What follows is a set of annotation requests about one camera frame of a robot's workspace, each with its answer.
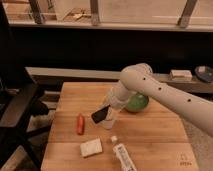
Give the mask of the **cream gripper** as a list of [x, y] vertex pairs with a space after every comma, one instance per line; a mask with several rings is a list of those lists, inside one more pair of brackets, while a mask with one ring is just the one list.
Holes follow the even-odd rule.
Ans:
[[107, 116], [105, 120], [113, 120], [115, 114], [122, 108], [122, 102], [113, 94], [108, 93], [104, 98], [101, 107], [107, 107]]

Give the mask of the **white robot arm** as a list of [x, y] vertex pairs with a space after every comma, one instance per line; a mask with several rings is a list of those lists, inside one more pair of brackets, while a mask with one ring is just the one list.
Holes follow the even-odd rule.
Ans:
[[146, 63], [125, 67], [103, 105], [123, 108], [133, 92], [153, 98], [213, 137], [213, 102], [159, 82]]

